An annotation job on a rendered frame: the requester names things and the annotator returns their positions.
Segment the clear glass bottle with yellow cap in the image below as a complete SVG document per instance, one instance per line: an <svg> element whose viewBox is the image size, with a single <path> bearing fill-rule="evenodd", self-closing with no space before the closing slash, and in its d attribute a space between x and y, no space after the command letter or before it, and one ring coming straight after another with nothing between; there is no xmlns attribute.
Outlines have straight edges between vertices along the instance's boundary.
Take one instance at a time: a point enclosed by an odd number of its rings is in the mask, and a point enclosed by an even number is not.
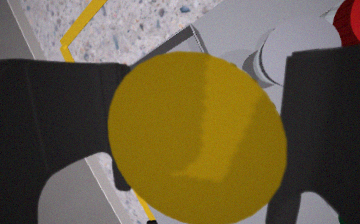
<svg viewBox="0 0 360 224"><path fill-rule="evenodd" d="M253 216L287 164L285 129L264 89L232 62L195 51L133 68L112 98L108 138L133 191L186 224Z"/></svg>

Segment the grey tray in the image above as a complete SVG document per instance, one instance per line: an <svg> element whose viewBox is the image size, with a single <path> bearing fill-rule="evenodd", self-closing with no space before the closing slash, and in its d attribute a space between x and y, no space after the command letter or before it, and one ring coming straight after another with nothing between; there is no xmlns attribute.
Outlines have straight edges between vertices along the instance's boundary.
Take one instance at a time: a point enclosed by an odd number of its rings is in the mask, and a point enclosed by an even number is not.
<svg viewBox="0 0 360 224"><path fill-rule="evenodd" d="M196 39L198 39L198 42ZM200 46L198 43L200 43ZM175 34L164 40L162 43L154 47L152 50L147 52L145 55L137 59L135 62L130 64L130 69L132 70L138 64L155 55L173 51L195 51L208 53L199 31L191 23L189 23Z"/></svg>

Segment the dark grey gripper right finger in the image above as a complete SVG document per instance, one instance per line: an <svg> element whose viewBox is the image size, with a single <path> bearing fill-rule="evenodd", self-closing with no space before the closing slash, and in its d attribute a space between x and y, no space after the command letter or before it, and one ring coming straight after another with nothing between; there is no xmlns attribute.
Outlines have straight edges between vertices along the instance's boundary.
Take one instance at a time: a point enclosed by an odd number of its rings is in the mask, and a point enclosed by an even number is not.
<svg viewBox="0 0 360 224"><path fill-rule="evenodd" d="M296 224L304 192L360 224L360 44L287 56L280 117L287 164L265 224Z"/></svg>

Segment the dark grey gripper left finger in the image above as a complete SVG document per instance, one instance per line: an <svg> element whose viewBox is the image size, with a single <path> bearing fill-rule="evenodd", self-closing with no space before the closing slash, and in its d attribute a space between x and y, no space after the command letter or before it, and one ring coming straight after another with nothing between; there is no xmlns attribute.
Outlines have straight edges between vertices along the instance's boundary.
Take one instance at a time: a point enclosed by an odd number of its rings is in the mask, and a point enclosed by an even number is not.
<svg viewBox="0 0 360 224"><path fill-rule="evenodd" d="M0 224L38 224L48 179L104 152L114 184L130 191L108 138L112 98L131 71L118 62L0 59Z"/></svg>

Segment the clear bottle with grey cap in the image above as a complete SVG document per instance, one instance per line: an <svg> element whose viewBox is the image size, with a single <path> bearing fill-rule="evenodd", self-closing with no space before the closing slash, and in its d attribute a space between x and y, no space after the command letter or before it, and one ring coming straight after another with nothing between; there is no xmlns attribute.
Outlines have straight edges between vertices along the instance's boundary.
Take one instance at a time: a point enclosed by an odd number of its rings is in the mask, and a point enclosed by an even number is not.
<svg viewBox="0 0 360 224"><path fill-rule="evenodd" d="M254 57L253 69L260 80L283 86L286 58L292 52L341 46L339 32L326 19L313 15L293 17L269 34Z"/></svg>

